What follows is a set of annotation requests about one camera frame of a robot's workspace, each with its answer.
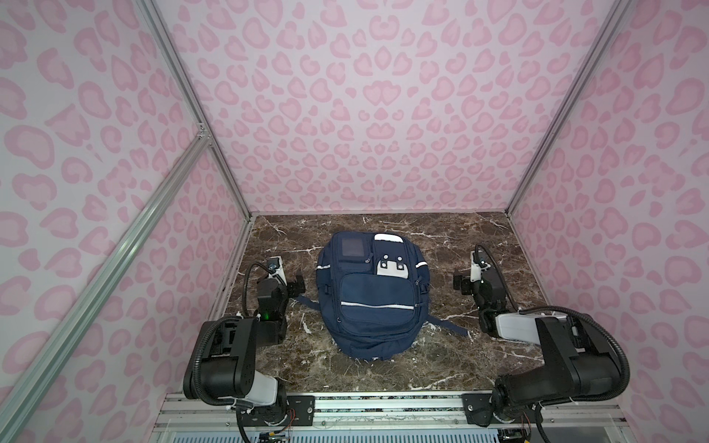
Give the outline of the navy blue backpack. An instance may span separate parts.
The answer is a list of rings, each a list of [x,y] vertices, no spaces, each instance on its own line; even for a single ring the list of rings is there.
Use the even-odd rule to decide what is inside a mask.
[[[338,232],[321,249],[316,310],[339,349],[387,360],[409,349],[425,323],[463,337],[467,329],[429,313],[430,272],[420,248],[398,234]]]

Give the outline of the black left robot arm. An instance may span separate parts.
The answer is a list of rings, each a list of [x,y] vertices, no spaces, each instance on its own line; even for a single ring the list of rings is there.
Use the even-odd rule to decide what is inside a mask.
[[[297,413],[284,382],[258,372],[260,347],[281,344],[287,332],[289,301],[306,291],[303,276],[258,282],[258,309],[252,317],[230,316],[202,324],[183,380],[184,395],[237,412],[250,426],[289,426]]]

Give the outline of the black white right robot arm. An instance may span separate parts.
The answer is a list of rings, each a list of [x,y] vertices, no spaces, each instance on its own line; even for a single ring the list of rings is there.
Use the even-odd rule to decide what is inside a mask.
[[[526,409],[539,421],[545,406],[603,402],[629,386],[629,359],[611,333],[589,315],[563,306],[519,308],[492,258],[472,256],[468,275],[455,275],[453,287],[473,297],[482,332],[537,345],[543,356],[540,367],[498,377],[487,404],[468,406],[473,424],[510,422]]]

